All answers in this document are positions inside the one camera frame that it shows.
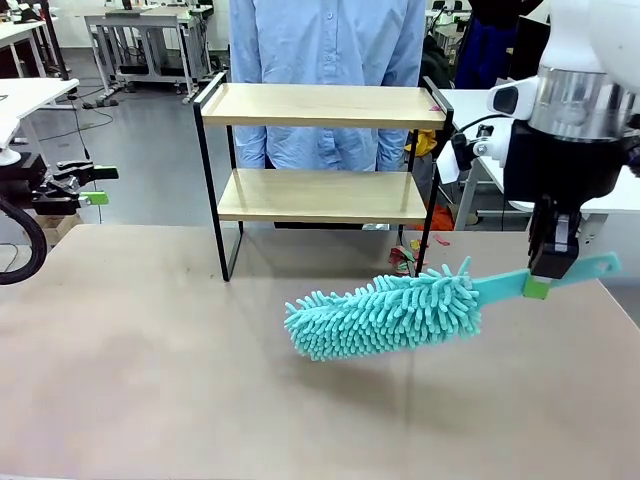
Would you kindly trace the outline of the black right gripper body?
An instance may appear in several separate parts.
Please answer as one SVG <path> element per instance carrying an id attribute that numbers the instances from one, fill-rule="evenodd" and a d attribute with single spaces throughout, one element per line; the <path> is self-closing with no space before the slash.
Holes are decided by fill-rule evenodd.
<path id="1" fill-rule="evenodd" d="M 547 198 L 576 210 L 611 193 L 624 165 L 621 140 L 565 141 L 515 122 L 503 172 L 504 194 L 509 201 Z"/>

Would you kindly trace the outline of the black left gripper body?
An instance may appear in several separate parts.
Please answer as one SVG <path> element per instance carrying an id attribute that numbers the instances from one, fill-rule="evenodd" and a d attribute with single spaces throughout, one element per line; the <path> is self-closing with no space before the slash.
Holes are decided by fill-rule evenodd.
<path id="1" fill-rule="evenodd" d="M 35 154 L 21 154 L 18 162 L 1 167 L 1 197 L 37 214 L 75 214 L 78 209 L 78 193 L 55 180 Z"/>

